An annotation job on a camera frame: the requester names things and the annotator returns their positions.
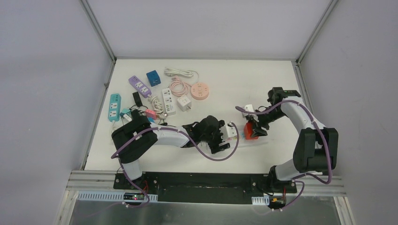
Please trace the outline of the red plug adapter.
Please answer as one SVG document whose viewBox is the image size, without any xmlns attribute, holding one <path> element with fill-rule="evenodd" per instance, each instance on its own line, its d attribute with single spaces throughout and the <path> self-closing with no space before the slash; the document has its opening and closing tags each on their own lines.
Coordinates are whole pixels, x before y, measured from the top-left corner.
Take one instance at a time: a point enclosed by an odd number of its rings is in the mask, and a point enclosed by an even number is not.
<svg viewBox="0 0 398 225">
<path fill-rule="evenodd" d="M 247 122 L 244 126 L 244 137 L 246 140 L 257 140 L 259 137 L 255 135 L 253 125 Z"/>
</svg>

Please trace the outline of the white cube adapter orange sticker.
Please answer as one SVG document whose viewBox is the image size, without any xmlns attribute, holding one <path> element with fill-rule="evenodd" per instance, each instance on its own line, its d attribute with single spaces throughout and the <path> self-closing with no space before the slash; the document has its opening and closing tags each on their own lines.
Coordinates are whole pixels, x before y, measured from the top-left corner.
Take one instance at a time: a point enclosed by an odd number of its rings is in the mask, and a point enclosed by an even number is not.
<svg viewBox="0 0 398 225">
<path fill-rule="evenodd" d="M 177 99 L 177 105 L 182 112 L 191 110 L 191 100 L 186 95 L 182 95 Z"/>
</svg>

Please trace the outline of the pink round power strip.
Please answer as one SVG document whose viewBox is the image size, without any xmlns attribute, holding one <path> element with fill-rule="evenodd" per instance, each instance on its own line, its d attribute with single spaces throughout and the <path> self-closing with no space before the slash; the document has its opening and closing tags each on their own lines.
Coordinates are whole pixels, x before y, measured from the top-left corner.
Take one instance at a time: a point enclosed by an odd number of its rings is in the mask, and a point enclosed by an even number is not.
<svg viewBox="0 0 398 225">
<path fill-rule="evenodd" d="M 205 100 L 209 96 L 209 86 L 203 82 L 197 82 L 191 86 L 190 92 L 195 100 Z"/>
</svg>

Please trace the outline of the white USB power strip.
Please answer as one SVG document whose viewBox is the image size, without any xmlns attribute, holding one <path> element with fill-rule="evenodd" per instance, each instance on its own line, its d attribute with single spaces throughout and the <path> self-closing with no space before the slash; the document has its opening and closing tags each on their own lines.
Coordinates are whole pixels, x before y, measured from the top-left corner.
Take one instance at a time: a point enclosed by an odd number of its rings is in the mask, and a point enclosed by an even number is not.
<svg viewBox="0 0 398 225">
<path fill-rule="evenodd" d="M 170 88 L 162 89 L 161 91 L 163 102 L 164 102 L 164 109 L 165 114 L 167 116 L 172 116 L 176 114 L 176 108 L 172 99 L 172 92 Z"/>
</svg>

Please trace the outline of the pink plug adapter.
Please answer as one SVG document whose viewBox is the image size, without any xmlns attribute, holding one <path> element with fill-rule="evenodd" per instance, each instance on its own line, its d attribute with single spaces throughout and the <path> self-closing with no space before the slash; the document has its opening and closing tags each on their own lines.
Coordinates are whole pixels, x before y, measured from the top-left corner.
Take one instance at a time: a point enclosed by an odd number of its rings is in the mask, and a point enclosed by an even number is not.
<svg viewBox="0 0 398 225">
<path fill-rule="evenodd" d="M 148 118 L 152 118 L 153 120 L 157 119 L 157 113 L 153 110 L 146 109 L 144 111 L 144 113 L 145 113 L 146 117 L 148 117 Z"/>
</svg>

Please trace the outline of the dark blue cube adapter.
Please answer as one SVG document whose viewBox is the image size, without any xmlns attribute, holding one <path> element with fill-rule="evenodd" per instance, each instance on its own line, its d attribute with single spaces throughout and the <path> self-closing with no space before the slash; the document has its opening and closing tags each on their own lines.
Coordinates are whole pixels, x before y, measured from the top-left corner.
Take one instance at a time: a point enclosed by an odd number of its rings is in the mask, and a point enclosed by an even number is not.
<svg viewBox="0 0 398 225">
<path fill-rule="evenodd" d="M 151 87 L 161 84 L 160 76 L 156 70 L 146 73 L 146 76 Z"/>
</svg>

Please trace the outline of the white long power strip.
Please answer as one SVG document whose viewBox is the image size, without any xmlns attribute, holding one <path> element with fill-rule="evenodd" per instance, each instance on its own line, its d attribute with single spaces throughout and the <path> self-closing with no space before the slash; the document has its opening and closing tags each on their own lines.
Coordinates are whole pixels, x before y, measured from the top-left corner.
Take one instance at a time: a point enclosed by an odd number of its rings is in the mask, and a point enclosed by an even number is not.
<svg viewBox="0 0 398 225">
<path fill-rule="evenodd" d="M 205 147 L 208 151 L 210 151 L 210 148 L 207 144 L 207 137 L 209 135 L 203 135 L 201 136 L 200 141 L 198 142 L 198 146 L 200 147 Z M 230 144 L 230 150 L 233 150 L 236 146 L 237 139 L 236 140 L 231 140 L 231 141 L 226 141 L 227 143 Z M 249 148 L 249 147 L 258 147 L 262 145 L 268 144 L 268 141 L 265 137 L 259 137 L 257 140 L 246 140 L 244 137 L 244 133 L 240 132 L 239 133 L 239 143 L 238 143 L 238 148 Z"/>
</svg>

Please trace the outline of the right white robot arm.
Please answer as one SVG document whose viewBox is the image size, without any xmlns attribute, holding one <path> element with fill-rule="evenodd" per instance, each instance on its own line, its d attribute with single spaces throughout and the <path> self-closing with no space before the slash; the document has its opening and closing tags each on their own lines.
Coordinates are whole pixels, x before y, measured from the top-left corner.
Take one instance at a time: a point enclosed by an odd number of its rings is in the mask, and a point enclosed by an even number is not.
<svg viewBox="0 0 398 225">
<path fill-rule="evenodd" d="M 322 124 L 304 105 L 296 90 L 273 87 L 268 92 L 270 106 L 264 111 L 252 106 L 237 107 L 247 119 L 246 137 L 266 136 L 270 123 L 287 117 L 298 132 L 298 140 L 292 159 L 270 168 L 267 188 L 278 192 L 285 181 L 312 176 L 323 184 L 329 184 L 337 164 L 338 132 Z"/>
</svg>

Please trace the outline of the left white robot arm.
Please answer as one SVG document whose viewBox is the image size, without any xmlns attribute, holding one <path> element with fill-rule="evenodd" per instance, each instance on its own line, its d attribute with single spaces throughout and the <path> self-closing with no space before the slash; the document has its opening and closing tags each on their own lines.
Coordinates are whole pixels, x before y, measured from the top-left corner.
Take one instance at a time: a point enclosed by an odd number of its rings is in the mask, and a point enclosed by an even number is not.
<svg viewBox="0 0 398 225">
<path fill-rule="evenodd" d="M 125 183 L 131 189 L 139 189 L 143 184 L 139 159 L 154 145 L 175 146 L 178 148 L 196 148 L 204 157 L 215 161 L 199 147 L 206 143 L 211 154 L 230 148 L 227 141 L 238 138 L 236 125 L 225 123 L 214 116 L 207 116 L 199 122 L 179 127 L 160 125 L 150 121 L 139 110 L 127 113 L 130 120 L 111 134 L 116 148 L 111 158 L 117 158 L 126 173 Z"/>
</svg>

